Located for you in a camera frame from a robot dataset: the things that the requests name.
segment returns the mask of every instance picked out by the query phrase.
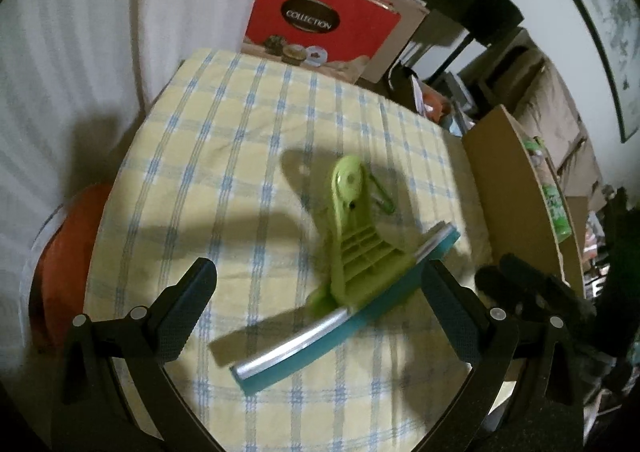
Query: tablecloth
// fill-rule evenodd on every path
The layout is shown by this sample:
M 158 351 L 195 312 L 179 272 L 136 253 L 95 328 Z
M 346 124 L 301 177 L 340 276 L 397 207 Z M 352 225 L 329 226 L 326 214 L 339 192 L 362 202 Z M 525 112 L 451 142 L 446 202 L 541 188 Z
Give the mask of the tablecloth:
M 411 251 L 439 220 L 462 237 L 446 259 L 469 285 L 491 251 L 460 139 L 381 96 L 248 55 L 199 50 L 135 136 L 106 205 L 85 311 L 149 305 L 198 256 L 218 286 L 168 374 L 228 451 L 410 450 L 467 374 L 416 292 L 375 325 L 255 396 L 228 366 L 305 324 L 328 278 L 326 177 L 360 155 L 397 205 L 382 235 Z M 153 432 L 126 366 L 140 425 Z

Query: table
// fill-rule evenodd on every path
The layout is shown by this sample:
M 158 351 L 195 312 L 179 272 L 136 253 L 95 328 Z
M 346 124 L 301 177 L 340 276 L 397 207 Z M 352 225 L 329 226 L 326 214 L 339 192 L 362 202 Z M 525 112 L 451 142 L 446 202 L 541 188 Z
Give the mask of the table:
M 168 374 L 228 451 L 410 450 L 467 374 L 421 293 L 276 385 L 245 397 L 228 366 L 305 323 L 328 277 L 326 177 L 360 155 L 397 205 L 380 233 L 409 251 L 439 220 L 462 237 L 446 259 L 472 285 L 490 262 L 460 139 L 388 100 L 318 73 L 199 50 L 140 127 L 94 247 L 93 320 L 149 305 L 205 255 L 218 287 Z M 140 425 L 153 427 L 117 364 Z

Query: painting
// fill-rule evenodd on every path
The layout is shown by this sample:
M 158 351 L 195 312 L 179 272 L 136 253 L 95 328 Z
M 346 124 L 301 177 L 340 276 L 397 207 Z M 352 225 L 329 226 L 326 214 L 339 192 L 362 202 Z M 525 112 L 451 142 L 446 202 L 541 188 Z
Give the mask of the painting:
M 609 79 L 620 137 L 640 127 L 640 0 L 574 0 Z

